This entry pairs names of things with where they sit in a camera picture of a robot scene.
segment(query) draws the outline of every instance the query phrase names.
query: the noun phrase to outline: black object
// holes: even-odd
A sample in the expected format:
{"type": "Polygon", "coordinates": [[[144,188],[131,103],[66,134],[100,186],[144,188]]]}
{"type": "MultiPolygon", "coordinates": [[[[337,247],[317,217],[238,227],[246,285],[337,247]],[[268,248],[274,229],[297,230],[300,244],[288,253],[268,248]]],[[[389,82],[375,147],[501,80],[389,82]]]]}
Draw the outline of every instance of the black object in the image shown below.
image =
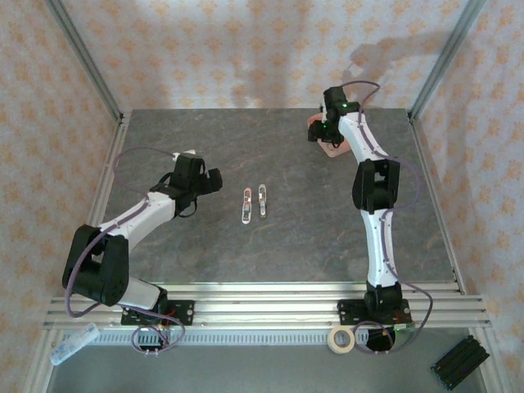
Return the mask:
{"type": "Polygon", "coordinates": [[[391,341],[382,329],[369,329],[369,338],[366,346],[370,350],[378,352],[393,348],[396,339],[395,329],[393,327],[386,327],[386,330],[390,333],[391,341]]]}
{"type": "Polygon", "coordinates": [[[490,354],[486,353],[473,336],[467,336],[433,364],[431,370],[439,377],[446,390],[452,391],[489,357],[490,354]]]}
{"type": "Polygon", "coordinates": [[[368,290],[363,300],[339,300],[337,304],[341,325],[356,325],[362,321],[374,321],[382,325],[412,323],[409,303],[402,299],[398,282],[390,287],[366,283],[368,290]]]}
{"type": "Polygon", "coordinates": [[[399,177],[400,164],[396,161],[367,159],[360,162],[352,190],[356,208],[370,214],[375,210],[391,209],[398,197],[399,177]]]}
{"type": "MultiPolygon", "coordinates": [[[[176,318],[183,325],[191,326],[193,325],[195,314],[195,301],[168,300],[167,291],[164,288],[160,288],[160,295],[151,311],[157,314],[169,315],[176,318]]],[[[120,320],[120,324],[131,326],[158,325],[159,323],[164,326],[166,324],[173,324],[168,319],[152,317],[150,315],[138,313],[126,307],[124,307],[122,311],[122,319],[120,320]]]]}
{"type": "Polygon", "coordinates": [[[162,192],[175,201],[174,216],[180,215],[192,203],[197,209],[197,198],[211,194],[222,188],[222,175],[218,169],[206,173],[206,163],[202,158],[190,153],[181,153],[173,172],[162,176],[151,192],[162,192]]]}
{"type": "MultiPolygon", "coordinates": [[[[99,228],[82,225],[75,232],[62,275],[62,286],[67,283],[76,261],[88,244],[100,233],[99,228]]],[[[76,276],[73,292],[89,299],[112,306],[122,298],[129,284],[129,244],[119,235],[106,235],[87,254],[76,276]],[[102,262],[93,260],[94,255],[104,253],[102,262]]]]}
{"type": "Polygon", "coordinates": [[[382,325],[412,323],[409,303],[406,299],[400,302],[399,308],[370,313],[364,300],[343,299],[337,303],[338,317],[341,325],[356,325],[363,321],[374,321],[382,325]]]}
{"type": "Polygon", "coordinates": [[[360,104],[358,102],[348,102],[343,88],[337,86],[329,88],[324,92],[324,102],[326,104],[326,122],[315,120],[308,129],[308,141],[332,143],[338,147],[344,142],[344,137],[338,131],[338,122],[341,116],[351,112],[358,112],[360,104]]]}

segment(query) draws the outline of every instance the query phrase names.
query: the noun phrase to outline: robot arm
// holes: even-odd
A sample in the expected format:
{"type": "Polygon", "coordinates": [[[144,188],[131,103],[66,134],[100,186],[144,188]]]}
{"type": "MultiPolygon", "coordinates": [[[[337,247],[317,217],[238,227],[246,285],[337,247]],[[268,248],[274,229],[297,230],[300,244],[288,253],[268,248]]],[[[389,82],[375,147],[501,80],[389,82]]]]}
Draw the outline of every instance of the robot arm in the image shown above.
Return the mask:
{"type": "Polygon", "coordinates": [[[384,214],[397,199],[400,164],[387,159],[366,123],[360,104],[348,102],[342,87],[324,92],[322,111],[323,120],[311,124],[308,139],[311,142],[321,139],[335,146],[346,139],[359,165],[352,196],[364,220],[368,243],[368,290],[364,303],[371,319],[380,320],[380,315],[396,311],[402,304],[393,259],[392,213],[384,214]]]}
{"type": "Polygon", "coordinates": [[[196,210],[200,195],[217,192],[222,187],[220,171],[210,169],[206,173],[202,158],[191,153],[175,153],[174,160],[174,171],[152,187],[146,199],[97,228],[83,225],[76,231],[62,276],[64,288],[67,288],[71,272],[88,244],[114,227],[81,262],[73,292],[108,306],[118,304],[166,314],[167,292],[129,276],[129,252],[147,234],[180,216],[192,203],[196,210]],[[130,219],[118,225],[126,218],[130,219]]]}
{"type": "MultiPolygon", "coordinates": [[[[365,115],[362,114],[360,119],[360,125],[363,128],[365,132],[365,136],[361,133],[359,129],[359,122],[358,122],[358,112],[352,112],[347,115],[344,115],[340,118],[338,129],[340,134],[348,141],[348,143],[351,146],[352,152],[355,154],[355,158],[357,160],[357,163],[360,165],[360,163],[363,163],[367,167],[369,167],[369,173],[373,171],[373,181],[377,178],[385,178],[384,176],[381,176],[382,171],[387,171],[388,166],[391,165],[390,163],[384,162],[385,160],[377,155],[376,151],[381,152],[383,156],[386,156],[386,153],[382,150],[382,148],[378,145],[377,141],[375,140],[375,137],[371,133],[367,123],[365,115]],[[371,149],[368,146],[368,143],[366,142],[365,138],[369,140],[372,146],[374,146],[374,151],[371,151],[371,149]]],[[[358,187],[354,186],[354,191],[357,188],[356,191],[358,191],[358,188],[361,188],[362,182],[370,183],[367,179],[358,179],[359,183],[357,184],[358,187]]],[[[368,282],[371,284],[372,287],[391,287],[394,286],[397,282],[397,279],[393,274],[391,274],[391,271],[388,269],[388,267],[385,264],[386,255],[384,255],[384,248],[386,248],[387,257],[389,258],[389,265],[394,269],[395,271],[395,261],[393,258],[393,245],[391,240],[391,219],[393,214],[388,214],[384,217],[384,220],[386,221],[386,224],[383,226],[382,229],[382,223],[381,219],[384,215],[384,212],[387,209],[390,209],[393,207],[391,204],[391,207],[384,207],[384,206],[374,206],[375,210],[373,209],[366,209],[367,206],[362,206],[362,203],[359,204],[360,206],[360,214],[362,215],[362,219],[364,220],[364,226],[366,228],[366,236],[368,240],[368,255],[369,255],[369,271],[368,271],[368,282]],[[382,247],[382,239],[384,239],[386,243],[386,247],[382,247]]]]}

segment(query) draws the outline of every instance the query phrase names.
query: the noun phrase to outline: white wall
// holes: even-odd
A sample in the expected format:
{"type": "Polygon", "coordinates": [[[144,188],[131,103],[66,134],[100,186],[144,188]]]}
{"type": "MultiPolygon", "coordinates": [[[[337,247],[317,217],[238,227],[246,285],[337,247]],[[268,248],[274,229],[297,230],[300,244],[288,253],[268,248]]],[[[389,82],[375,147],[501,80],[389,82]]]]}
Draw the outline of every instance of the white wall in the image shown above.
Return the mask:
{"type": "Polygon", "coordinates": [[[0,0],[0,391],[19,391],[114,123],[39,0],[0,0]]]}
{"type": "MultiPolygon", "coordinates": [[[[411,107],[467,0],[65,0],[116,101],[316,107],[364,78],[411,107]]],[[[356,90],[359,97],[368,91],[356,90]]]]}
{"type": "Polygon", "coordinates": [[[524,8],[486,3],[422,115],[468,290],[486,294],[514,391],[524,386],[524,8]]]}

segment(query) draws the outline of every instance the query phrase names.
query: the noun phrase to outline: small clip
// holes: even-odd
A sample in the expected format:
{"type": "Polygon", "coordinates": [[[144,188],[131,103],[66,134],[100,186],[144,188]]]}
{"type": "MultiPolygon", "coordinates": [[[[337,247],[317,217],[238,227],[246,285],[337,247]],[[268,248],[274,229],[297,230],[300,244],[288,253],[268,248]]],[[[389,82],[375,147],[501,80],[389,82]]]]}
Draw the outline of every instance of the small clip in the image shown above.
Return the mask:
{"type": "Polygon", "coordinates": [[[260,204],[260,218],[266,219],[268,216],[265,211],[265,204],[266,204],[266,188],[265,184],[259,185],[259,204],[260,204]]]}
{"type": "Polygon", "coordinates": [[[247,187],[244,190],[244,204],[242,205],[242,222],[248,224],[251,222],[251,189],[247,187]]]}

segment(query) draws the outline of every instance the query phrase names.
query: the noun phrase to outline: orange object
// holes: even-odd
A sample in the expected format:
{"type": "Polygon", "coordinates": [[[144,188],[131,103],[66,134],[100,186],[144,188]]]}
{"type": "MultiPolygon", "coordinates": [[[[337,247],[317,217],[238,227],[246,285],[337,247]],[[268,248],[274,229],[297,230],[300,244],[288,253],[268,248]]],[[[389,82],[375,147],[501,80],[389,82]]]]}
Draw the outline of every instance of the orange object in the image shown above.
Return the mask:
{"type": "MultiPolygon", "coordinates": [[[[322,120],[322,113],[318,113],[317,115],[311,116],[308,119],[308,128],[315,120],[322,120]]],[[[334,147],[332,143],[322,142],[320,139],[317,142],[320,145],[320,147],[322,148],[322,150],[324,150],[326,154],[330,156],[331,158],[339,156],[340,154],[344,154],[348,151],[351,151],[350,144],[347,141],[344,141],[343,143],[341,143],[339,147],[334,147]]]]}

